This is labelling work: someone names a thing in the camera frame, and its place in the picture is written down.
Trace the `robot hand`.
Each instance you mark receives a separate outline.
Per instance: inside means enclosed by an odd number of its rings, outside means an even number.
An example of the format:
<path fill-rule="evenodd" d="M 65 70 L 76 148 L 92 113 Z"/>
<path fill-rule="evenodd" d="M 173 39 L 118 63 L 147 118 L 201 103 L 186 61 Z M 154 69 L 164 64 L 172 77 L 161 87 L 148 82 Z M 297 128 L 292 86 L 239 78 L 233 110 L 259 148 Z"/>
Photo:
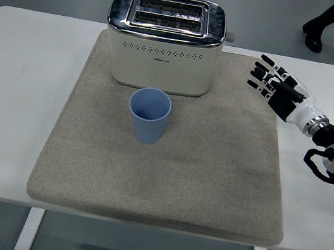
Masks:
<path fill-rule="evenodd" d="M 269 107 L 286 123 L 293 123 L 306 136 L 313 136 L 329 119 L 315 107 L 315 98 L 301 81 L 263 54 L 250 71 L 247 83 L 268 102 Z"/>

